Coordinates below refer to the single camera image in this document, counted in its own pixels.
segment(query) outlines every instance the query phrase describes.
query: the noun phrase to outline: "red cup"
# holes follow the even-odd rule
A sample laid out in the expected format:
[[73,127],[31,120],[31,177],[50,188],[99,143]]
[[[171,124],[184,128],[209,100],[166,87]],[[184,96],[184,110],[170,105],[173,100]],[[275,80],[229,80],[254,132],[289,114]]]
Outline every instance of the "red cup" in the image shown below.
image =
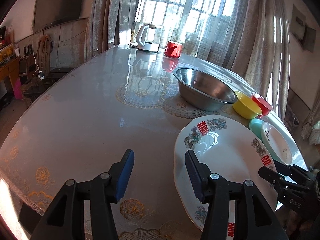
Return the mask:
[[178,58],[181,55],[182,44],[175,41],[168,41],[164,54],[168,57]]
[[252,92],[251,99],[261,108],[262,115],[267,115],[273,110],[272,106],[258,93]]

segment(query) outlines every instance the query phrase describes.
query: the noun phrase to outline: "electric kettle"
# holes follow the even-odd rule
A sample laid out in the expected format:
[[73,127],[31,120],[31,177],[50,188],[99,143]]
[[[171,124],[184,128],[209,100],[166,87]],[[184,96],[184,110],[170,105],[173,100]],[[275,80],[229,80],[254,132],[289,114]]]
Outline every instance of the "electric kettle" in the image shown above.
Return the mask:
[[137,48],[144,51],[158,52],[161,44],[162,25],[144,23],[137,34]]

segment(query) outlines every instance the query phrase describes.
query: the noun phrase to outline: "curtain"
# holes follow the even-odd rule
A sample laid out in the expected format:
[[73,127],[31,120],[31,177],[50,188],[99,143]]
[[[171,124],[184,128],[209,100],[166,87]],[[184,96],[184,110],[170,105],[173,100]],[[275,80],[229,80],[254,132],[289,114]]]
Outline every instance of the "curtain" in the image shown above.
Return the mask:
[[249,0],[231,70],[267,98],[284,120],[290,74],[284,0]]
[[88,19],[84,60],[119,43],[130,42],[136,0],[92,0]]
[[162,48],[168,41],[176,41],[183,44],[185,54],[220,66],[231,65],[247,2],[248,0],[139,0],[132,42],[135,42],[143,23],[163,25]]
[[312,127],[320,121],[320,84],[318,86],[318,92],[313,103],[312,109],[308,117],[305,119],[302,125],[301,136],[304,140],[307,140],[311,134]]

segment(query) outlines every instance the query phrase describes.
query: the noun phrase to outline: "yellow bowl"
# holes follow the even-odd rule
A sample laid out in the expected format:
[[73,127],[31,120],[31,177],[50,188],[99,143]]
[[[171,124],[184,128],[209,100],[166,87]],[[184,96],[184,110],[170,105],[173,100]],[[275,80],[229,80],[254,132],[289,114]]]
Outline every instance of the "yellow bowl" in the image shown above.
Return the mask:
[[253,119],[258,115],[262,115],[261,108],[247,95],[235,91],[238,101],[235,102],[232,107],[233,109],[245,119]]

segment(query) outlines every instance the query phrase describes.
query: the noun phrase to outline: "metal bowl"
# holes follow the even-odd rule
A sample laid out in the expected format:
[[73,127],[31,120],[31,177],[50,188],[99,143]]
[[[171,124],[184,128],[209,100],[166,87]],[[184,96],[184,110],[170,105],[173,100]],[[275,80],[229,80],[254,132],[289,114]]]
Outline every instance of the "metal bowl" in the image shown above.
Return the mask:
[[181,96],[199,109],[216,111],[238,100],[227,84],[208,73],[191,68],[176,68],[173,75],[179,81]]

